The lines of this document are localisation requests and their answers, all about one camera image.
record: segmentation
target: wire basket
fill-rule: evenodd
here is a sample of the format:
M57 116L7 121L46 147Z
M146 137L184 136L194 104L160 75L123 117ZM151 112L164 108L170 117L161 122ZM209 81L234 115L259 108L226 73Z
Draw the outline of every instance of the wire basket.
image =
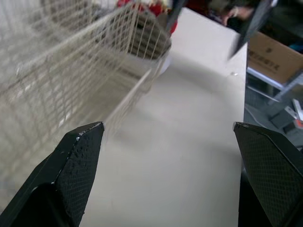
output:
M112 136L149 90L171 43L138 5L1 1L0 211L66 132L104 121Z

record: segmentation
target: floor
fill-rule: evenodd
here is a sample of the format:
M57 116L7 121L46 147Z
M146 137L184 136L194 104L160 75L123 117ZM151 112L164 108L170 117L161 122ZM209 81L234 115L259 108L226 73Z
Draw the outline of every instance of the floor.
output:
M263 89L265 83L253 79L249 82L253 87L257 86L258 89ZM292 98L295 98L292 93L286 94L279 104L274 104L272 107L267 106L268 99L250 89L245 90L245 110L244 110L244 122L257 126L262 126L273 131L277 131L285 135L295 146L303 144L303 132L297 132L292 136L288 136L282 129L278 129L270 120L270 108L275 109L275 106L292 106Z

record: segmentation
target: person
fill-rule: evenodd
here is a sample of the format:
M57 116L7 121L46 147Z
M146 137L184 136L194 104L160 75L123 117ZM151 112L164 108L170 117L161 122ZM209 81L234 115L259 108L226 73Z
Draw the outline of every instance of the person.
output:
M278 0L273 0L271 6L274 7L277 5ZM223 10L221 13L221 20L224 26L228 26L228 21L231 18L237 18L239 20L247 20L254 11L254 8L257 6L258 1L250 1L247 5L244 6L233 6L231 9Z
M237 30L241 21L251 16L258 3L258 0L189 0L186 7Z

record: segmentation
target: white wire basket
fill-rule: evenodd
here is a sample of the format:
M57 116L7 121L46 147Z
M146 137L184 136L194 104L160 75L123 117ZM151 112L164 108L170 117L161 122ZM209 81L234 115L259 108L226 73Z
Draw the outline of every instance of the white wire basket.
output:
M66 132L112 136L159 75L169 34L138 2L109 5L0 1L0 211Z

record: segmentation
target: red object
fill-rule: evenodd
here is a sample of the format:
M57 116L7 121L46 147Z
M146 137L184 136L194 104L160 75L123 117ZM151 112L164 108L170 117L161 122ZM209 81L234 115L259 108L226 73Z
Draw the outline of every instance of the red object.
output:
M131 0L118 0L117 6L118 6L118 7L121 7L121 6L123 6L123 5L127 4L127 3L129 3L130 1L131 1Z
M178 22L176 21L176 22L174 23L174 25L171 27L171 30L170 30L170 33L171 33L171 34L173 34L174 31L176 30L177 24L178 24Z
M154 13L154 15L158 16L160 13L163 13L164 10L162 8L162 5L161 4L155 4L155 5L150 5L149 6L149 9L151 12Z

